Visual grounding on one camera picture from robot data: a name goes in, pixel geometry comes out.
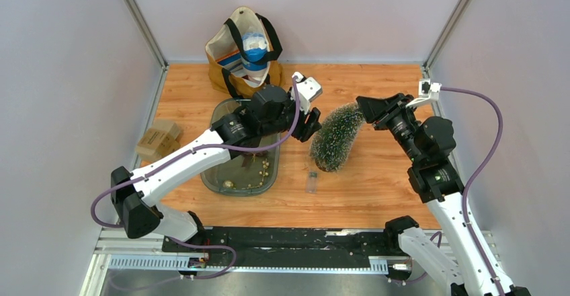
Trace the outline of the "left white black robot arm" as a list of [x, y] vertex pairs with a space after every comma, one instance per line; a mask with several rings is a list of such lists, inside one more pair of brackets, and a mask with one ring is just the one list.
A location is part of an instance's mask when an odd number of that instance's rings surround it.
[[266, 85], [167, 157], [132, 171], [116, 168], [111, 173], [110, 198], [126, 236], [138, 239], [158, 233], [179, 240], [189, 252], [201, 250], [206, 235], [197, 216], [166, 207], [161, 199], [194, 176], [240, 154], [278, 147], [277, 143], [260, 147], [263, 137], [282, 133], [307, 141], [321, 128], [320, 111], [311, 102], [322, 92], [312, 78], [295, 82], [289, 91]]

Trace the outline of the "small frosted christmas tree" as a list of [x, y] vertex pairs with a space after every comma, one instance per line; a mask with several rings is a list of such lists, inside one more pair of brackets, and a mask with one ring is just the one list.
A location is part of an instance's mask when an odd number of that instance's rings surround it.
[[313, 136], [309, 157], [323, 172], [338, 172], [348, 160], [365, 118], [355, 102], [332, 110]]

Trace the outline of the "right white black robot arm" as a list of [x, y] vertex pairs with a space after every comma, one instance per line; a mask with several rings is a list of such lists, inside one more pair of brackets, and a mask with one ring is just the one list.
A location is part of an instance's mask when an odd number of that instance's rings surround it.
[[411, 160], [409, 182], [440, 224], [454, 255], [439, 249], [410, 216], [386, 222], [385, 249], [416, 260], [445, 295], [529, 295], [501, 268], [471, 218], [468, 190], [448, 158], [456, 146], [452, 121], [440, 116], [418, 121], [411, 95], [359, 96], [356, 101], [366, 122], [377, 131], [389, 131]]

